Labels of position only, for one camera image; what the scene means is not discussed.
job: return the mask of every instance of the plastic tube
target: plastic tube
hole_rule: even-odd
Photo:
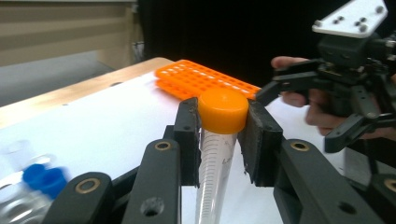
[[[198,112],[202,131],[195,223],[219,223],[236,136],[245,127],[248,100],[236,91],[211,89],[199,97]]]

